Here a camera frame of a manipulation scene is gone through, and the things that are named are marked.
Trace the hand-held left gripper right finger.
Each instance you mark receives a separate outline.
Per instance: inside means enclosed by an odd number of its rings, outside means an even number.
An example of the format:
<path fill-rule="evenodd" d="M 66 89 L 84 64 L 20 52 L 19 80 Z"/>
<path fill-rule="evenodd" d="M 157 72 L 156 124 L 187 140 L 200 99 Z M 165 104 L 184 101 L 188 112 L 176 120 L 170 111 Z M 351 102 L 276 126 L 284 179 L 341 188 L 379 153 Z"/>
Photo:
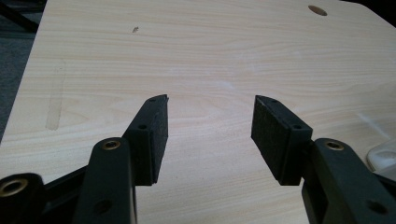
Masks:
<path fill-rule="evenodd" d="M 313 129 L 276 99 L 256 95 L 251 138 L 281 186 L 298 186 Z"/>

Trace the clear container with white lid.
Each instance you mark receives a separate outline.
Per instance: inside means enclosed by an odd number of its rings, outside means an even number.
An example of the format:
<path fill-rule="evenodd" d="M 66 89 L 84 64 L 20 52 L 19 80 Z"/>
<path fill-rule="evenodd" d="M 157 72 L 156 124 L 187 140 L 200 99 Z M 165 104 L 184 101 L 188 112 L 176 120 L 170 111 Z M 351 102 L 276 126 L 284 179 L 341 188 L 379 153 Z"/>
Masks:
<path fill-rule="evenodd" d="M 373 172 L 396 164 L 396 139 L 388 140 L 370 149 L 366 160 Z"/>

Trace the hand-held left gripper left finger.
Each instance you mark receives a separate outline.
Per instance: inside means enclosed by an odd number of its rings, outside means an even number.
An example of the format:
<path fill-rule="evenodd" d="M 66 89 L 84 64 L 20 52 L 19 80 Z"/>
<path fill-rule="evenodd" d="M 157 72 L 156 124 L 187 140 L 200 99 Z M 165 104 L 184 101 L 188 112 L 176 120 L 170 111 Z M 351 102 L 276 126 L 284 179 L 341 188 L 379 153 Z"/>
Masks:
<path fill-rule="evenodd" d="M 131 148 L 134 181 L 137 186 L 156 184 L 168 139 L 168 97 L 147 99 L 122 135 Z"/>

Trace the black metal frame post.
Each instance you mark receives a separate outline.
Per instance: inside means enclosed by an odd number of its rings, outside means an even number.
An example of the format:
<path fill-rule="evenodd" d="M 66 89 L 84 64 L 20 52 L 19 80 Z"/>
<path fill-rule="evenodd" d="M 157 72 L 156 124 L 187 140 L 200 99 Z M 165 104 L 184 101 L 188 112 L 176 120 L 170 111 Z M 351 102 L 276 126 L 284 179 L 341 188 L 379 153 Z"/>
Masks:
<path fill-rule="evenodd" d="M 28 7 L 11 7 L 11 2 L 27 3 Z M 0 0 L 0 15 L 20 26 L 27 33 L 36 33 L 39 27 L 37 22 L 31 21 L 22 13 L 43 12 L 48 0 Z"/>

